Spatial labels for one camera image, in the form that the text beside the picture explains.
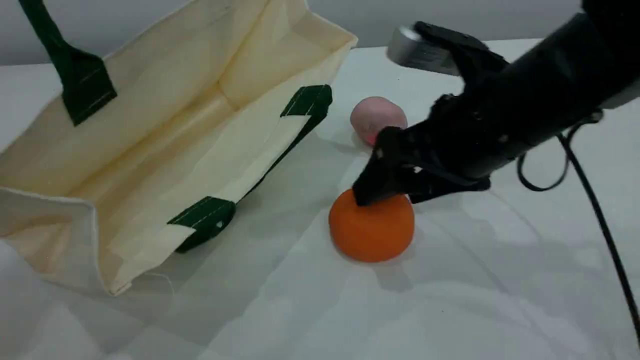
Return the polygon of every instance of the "silver metal part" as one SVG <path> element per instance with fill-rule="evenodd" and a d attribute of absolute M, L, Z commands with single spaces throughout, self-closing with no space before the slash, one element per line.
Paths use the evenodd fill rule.
<path fill-rule="evenodd" d="M 394 31 L 387 47 L 387 57 L 394 63 L 413 69 L 459 76 L 448 50 L 431 44 L 414 30 L 401 26 Z"/>

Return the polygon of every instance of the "orange foam ball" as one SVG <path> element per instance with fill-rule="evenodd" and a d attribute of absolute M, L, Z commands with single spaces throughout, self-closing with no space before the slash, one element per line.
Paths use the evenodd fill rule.
<path fill-rule="evenodd" d="M 349 189 L 333 203 L 329 227 L 335 246 L 345 255 L 377 263 L 393 259 L 409 247 L 415 216 L 404 195 L 360 207 Z"/>

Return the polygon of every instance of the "cream tote bag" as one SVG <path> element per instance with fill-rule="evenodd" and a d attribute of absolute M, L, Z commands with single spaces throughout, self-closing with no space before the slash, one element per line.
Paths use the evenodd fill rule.
<path fill-rule="evenodd" d="M 357 41 L 304 0 L 193 0 L 102 60 L 20 3 L 63 92 L 0 154 L 0 238 L 90 293 L 222 231 L 324 119 Z"/>

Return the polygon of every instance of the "pink foam ball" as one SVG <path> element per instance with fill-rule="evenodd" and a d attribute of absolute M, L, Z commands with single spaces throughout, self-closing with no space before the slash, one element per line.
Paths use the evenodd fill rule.
<path fill-rule="evenodd" d="M 406 129 L 406 115 L 400 106 L 384 97 L 372 96 L 360 101 L 351 112 L 351 125 L 364 142 L 373 146 L 378 133 L 387 126 Z"/>

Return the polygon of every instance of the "white tablecloth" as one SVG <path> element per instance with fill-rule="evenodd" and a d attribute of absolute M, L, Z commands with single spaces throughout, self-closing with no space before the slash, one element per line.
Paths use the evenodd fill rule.
<path fill-rule="evenodd" d="M 535 42 L 490 46 L 514 60 Z M 327 119 L 240 203 L 232 225 L 121 297 L 87 299 L 40 282 L 0 245 L 0 358 L 638 358 L 609 253 L 573 171 L 560 188 L 532 193 L 511 164 L 494 173 L 489 192 L 415 206 L 413 244 L 389 263 L 354 263 L 334 249 L 329 208 L 369 157 L 348 122 L 353 106 L 384 96 L 415 123 L 442 93 L 461 88 L 461 79 L 394 65 L 383 48 L 352 51 Z M 0 67 L 0 149 L 59 89 L 50 65 Z M 608 111 L 574 146 L 635 289 L 639 107 Z M 550 184 L 563 161 L 551 141 L 532 151 L 525 172 Z"/>

